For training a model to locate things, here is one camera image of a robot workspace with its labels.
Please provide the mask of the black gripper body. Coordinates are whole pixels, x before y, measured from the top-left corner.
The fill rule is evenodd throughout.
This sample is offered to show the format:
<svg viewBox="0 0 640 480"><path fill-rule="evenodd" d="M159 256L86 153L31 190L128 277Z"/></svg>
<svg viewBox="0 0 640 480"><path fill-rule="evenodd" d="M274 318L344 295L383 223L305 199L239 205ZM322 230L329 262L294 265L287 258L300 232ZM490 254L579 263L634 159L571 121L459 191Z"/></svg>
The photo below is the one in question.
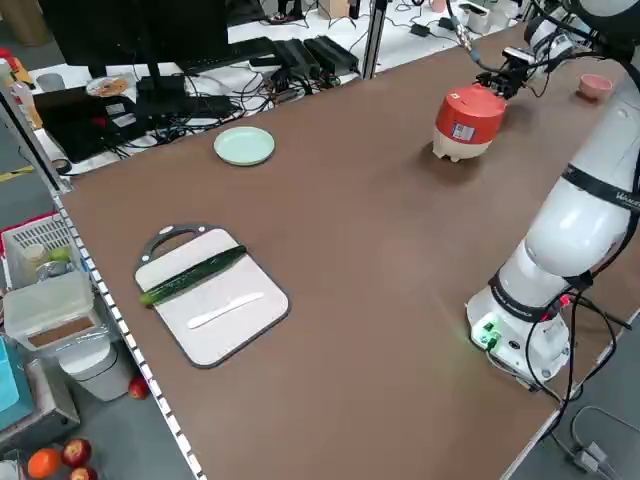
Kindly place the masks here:
<svg viewBox="0 0 640 480"><path fill-rule="evenodd" d="M509 83L515 87L515 94L527 83L529 66L524 63L516 64L507 62L502 68L503 83Z"/></svg>

